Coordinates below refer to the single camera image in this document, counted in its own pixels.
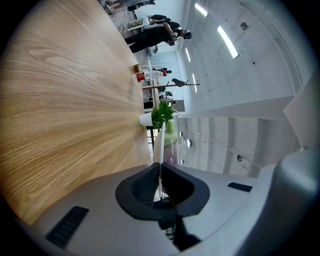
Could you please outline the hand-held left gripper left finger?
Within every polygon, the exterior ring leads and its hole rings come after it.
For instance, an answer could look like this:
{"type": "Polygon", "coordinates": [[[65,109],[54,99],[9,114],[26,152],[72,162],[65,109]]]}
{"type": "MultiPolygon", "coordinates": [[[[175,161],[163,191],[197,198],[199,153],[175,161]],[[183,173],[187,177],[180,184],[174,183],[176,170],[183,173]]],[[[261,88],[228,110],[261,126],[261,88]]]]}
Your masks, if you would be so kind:
{"type": "Polygon", "coordinates": [[[136,166],[121,173],[127,176],[115,189],[119,206],[137,220],[159,221],[162,215],[154,208],[154,197],[159,187],[160,165],[136,166]]]}

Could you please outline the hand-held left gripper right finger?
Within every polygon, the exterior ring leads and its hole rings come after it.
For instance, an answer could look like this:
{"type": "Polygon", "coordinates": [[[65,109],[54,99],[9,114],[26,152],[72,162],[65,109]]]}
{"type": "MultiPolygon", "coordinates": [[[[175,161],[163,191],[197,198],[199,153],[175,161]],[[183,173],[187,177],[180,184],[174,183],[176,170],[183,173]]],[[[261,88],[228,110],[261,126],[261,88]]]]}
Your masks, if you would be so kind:
{"type": "Polygon", "coordinates": [[[210,199],[209,186],[198,177],[201,171],[184,165],[161,164],[161,184],[180,217],[199,214],[210,199]]]}

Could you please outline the white plate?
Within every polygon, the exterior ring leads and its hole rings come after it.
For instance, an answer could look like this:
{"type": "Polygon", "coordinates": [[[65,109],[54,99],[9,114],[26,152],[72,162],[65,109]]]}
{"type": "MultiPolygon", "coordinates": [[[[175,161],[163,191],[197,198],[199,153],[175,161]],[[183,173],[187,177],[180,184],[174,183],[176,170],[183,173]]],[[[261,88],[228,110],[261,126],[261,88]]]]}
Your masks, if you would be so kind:
{"type": "Polygon", "coordinates": [[[153,147],[153,162],[159,164],[158,187],[154,195],[154,201],[159,201],[163,197],[162,191],[162,163],[164,162],[164,140],[165,140],[166,123],[158,132],[153,147]]]}

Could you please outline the light wooden table top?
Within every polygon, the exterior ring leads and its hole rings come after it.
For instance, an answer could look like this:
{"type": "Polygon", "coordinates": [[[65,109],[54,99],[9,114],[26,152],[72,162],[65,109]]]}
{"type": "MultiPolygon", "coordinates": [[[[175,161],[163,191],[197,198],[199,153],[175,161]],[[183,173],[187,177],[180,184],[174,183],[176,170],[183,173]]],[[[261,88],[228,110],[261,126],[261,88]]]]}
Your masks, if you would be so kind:
{"type": "Polygon", "coordinates": [[[97,0],[41,0],[23,19],[0,61],[0,194],[19,219],[150,163],[136,63],[97,0]]]}

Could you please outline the green plant in white pot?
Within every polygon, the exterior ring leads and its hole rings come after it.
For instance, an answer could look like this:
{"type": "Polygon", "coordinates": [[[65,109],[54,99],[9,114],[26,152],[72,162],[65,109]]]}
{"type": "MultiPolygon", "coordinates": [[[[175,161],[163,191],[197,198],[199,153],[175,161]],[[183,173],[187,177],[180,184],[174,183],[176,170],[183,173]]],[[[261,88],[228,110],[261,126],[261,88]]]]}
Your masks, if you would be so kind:
{"type": "Polygon", "coordinates": [[[142,126],[152,126],[154,129],[161,129],[163,124],[172,120],[174,114],[178,112],[172,107],[171,103],[161,100],[158,107],[153,108],[152,112],[144,113],[139,116],[139,123],[142,126]]]}

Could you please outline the wooden coat rack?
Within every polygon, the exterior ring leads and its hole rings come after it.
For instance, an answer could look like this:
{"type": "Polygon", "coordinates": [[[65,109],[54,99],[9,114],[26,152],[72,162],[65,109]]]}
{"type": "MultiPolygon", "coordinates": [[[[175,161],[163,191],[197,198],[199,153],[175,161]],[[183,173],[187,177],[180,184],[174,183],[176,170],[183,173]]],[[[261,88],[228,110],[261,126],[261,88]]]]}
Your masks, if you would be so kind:
{"type": "Polygon", "coordinates": [[[193,83],[184,82],[182,80],[178,80],[176,78],[171,80],[173,84],[166,84],[166,85],[157,85],[157,86],[143,86],[142,90],[151,90],[151,89],[162,89],[162,88],[169,88],[169,87],[186,87],[186,86],[194,86],[193,83]]]}

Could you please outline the red label drink bottle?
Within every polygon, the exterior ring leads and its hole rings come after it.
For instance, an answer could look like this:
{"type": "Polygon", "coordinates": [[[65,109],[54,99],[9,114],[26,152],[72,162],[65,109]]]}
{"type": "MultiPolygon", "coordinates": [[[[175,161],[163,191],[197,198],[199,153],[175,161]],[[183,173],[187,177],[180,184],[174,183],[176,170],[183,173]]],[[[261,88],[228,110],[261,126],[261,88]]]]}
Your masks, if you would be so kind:
{"type": "Polygon", "coordinates": [[[157,80],[162,77],[166,77],[168,74],[165,71],[150,70],[144,71],[136,74],[136,79],[139,83],[144,81],[157,80]]]}

